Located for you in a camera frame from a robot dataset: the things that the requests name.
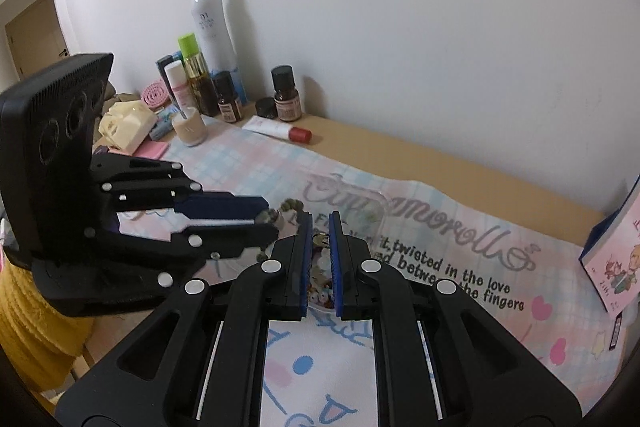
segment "yellow blanket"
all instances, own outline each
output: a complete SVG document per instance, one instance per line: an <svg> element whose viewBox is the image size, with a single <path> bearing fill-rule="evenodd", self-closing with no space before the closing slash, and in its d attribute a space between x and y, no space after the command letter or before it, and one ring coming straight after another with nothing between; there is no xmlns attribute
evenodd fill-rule
<svg viewBox="0 0 640 427"><path fill-rule="evenodd" d="M62 385L93 323L59 314L38 293L30 272L5 263L0 273L0 345L49 411L53 406L40 393Z"/></svg>

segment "brown glass bottle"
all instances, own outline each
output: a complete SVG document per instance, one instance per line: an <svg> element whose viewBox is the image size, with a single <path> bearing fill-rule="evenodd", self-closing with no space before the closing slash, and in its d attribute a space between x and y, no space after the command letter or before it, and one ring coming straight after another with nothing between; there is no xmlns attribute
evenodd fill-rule
<svg viewBox="0 0 640 427"><path fill-rule="evenodd" d="M278 118L283 122L293 122L302 116L300 93L296 89L291 66L278 66L271 70L273 87L276 90L273 98L276 101Z"/></svg>
<svg viewBox="0 0 640 427"><path fill-rule="evenodd" d="M213 85L218 92L218 107L223 120L227 123L236 123L242 120L242 104L234 88L231 73L220 71L213 77Z"/></svg>

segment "pastel plaid tablecloth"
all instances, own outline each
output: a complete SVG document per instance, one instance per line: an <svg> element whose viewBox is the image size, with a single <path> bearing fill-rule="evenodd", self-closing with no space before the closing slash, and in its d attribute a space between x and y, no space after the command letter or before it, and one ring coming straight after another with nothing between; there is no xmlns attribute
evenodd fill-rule
<svg viewBox="0 0 640 427"><path fill-rule="evenodd" d="M614 380L626 331L622 328L612 347L614 321L578 263L580 247L467 208L422 183L380 178L217 121L208 127L205 144L187 148L173 140L162 159L181 162L205 190L262 195L275 208L298 198L318 229L325 229L333 209L340 211L346 232L364 227L360 235L365 236L366 224L383 217L375 237L368 238L374 256L408 279L427 284L455 279L575 393L583 413ZM337 185L323 184L310 172ZM363 194L344 192L343 183L362 187ZM380 200L367 191L384 195L385 216ZM167 239L188 220L164 210L121 222L123 233ZM255 256L212 263L203 275L219 282L252 262ZM94 356L103 355L142 316L101 320L89 343ZM262 421L285 427L376 425L370 323L342 322L317 309L302 323L271 323Z"/></svg>

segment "pink book cover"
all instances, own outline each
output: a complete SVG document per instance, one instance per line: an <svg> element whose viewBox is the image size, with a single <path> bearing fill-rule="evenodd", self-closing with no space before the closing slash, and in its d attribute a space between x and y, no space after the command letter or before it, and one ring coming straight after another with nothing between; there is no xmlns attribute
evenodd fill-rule
<svg viewBox="0 0 640 427"><path fill-rule="evenodd" d="M611 317L640 293L640 185L607 231L581 259Z"/></svg>

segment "pink sticky note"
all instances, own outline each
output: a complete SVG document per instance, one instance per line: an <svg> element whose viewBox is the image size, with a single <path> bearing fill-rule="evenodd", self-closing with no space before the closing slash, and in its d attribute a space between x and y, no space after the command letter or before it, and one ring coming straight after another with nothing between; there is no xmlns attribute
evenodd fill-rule
<svg viewBox="0 0 640 427"><path fill-rule="evenodd" d="M133 156L138 158L147 158L148 160L158 160L169 147L167 142L154 142L152 140L144 140L140 147L136 149Z"/></svg>

